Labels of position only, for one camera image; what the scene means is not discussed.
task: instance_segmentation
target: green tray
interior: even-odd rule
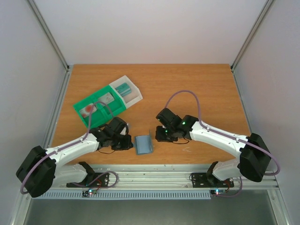
[[[77,112],[77,114],[79,115],[80,119],[83,121],[86,127],[88,127],[89,125],[90,116],[83,118],[79,111],[87,105],[97,102],[98,98],[105,95],[106,93],[110,93],[114,98],[114,100],[108,104],[114,116],[117,116],[121,112],[126,110],[126,106],[124,105],[124,102],[122,101],[119,94],[117,94],[115,89],[108,85],[73,105],[75,111]],[[113,118],[106,106],[96,104],[96,108],[97,110],[94,113],[92,113],[92,121],[90,128],[96,128],[102,124],[105,124]]]

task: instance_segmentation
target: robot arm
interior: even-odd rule
[[[84,154],[108,146],[111,146],[112,150],[128,150],[133,147],[127,123],[119,117],[114,117],[109,124],[93,128],[87,135],[61,146],[47,149],[43,149],[41,146],[33,148],[16,175],[23,182],[31,169],[45,158],[42,163],[37,165],[25,183],[25,188],[32,197],[42,195],[53,184],[83,182],[84,180],[89,183],[91,178],[87,179],[87,175],[91,174],[88,171],[91,168],[86,163],[82,162],[74,166],[63,165]]]
[[[235,159],[226,162],[214,162],[211,165],[206,177],[212,187],[218,180],[238,176],[245,176],[255,182],[262,180],[269,165],[270,157],[243,143],[250,142],[269,152],[259,135],[252,133],[250,137],[247,137],[232,134],[204,122],[201,126],[198,118],[186,115],[181,119],[167,108],[163,109],[156,118],[163,125],[158,126],[156,130],[155,138],[159,142],[174,142],[178,138],[201,141],[220,148],[235,157]]]

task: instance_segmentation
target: wooden tabletop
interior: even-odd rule
[[[127,75],[140,89],[143,100],[118,116],[129,123],[132,140],[135,136],[149,134],[151,130],[154,152],[138,156],[134,148],[110,155],[96,151],[77,158],[72,164],[80,161],[89,164],[206,164],[232,159],[233,156],[225,151],[202,142],[177,145],[154,139],[156,126],[161,125],[155,119],[156,115],[169,97],[179,90],[196,93],[204,122],[232,133],[249,135],[234,78],[227,64],[74,65],[52,146],[69,142],[86,132],[73,104],[123,75]],[[197,117],[196,101],[188,93],[177,95],[168,108],[182,118],[186,114]],[[111,152],[109,148],[102,151]]]

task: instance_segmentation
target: white backdrop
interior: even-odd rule
[[[42,144],[64,68],[25,0],[0,1],[0,224],[11,217],[15,173]]]
[[[36,3],[69,64],[231,64],[265,0]]]
[[[250,126],[281,163],[277,180],[295,225],[300,221],[299,24],[299,0],[275,1],[236,69]]]

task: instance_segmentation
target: white container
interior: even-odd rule
[[[117,91],[116,88],[122,85],[123,83],[127,83],[128,86],[131,89],[131,93],[127,94],[126,96],[122,97]],[[115,91],[116,93],[120,96],[121,99],[123,99],[123,102],[126,106],[126,108],[131,107],[138,101],[141,101],[143,99],[142,94],[140,90],[135,86],[134,83],[125,75],[119,78],[118,80],[112,82],[109,84]]]

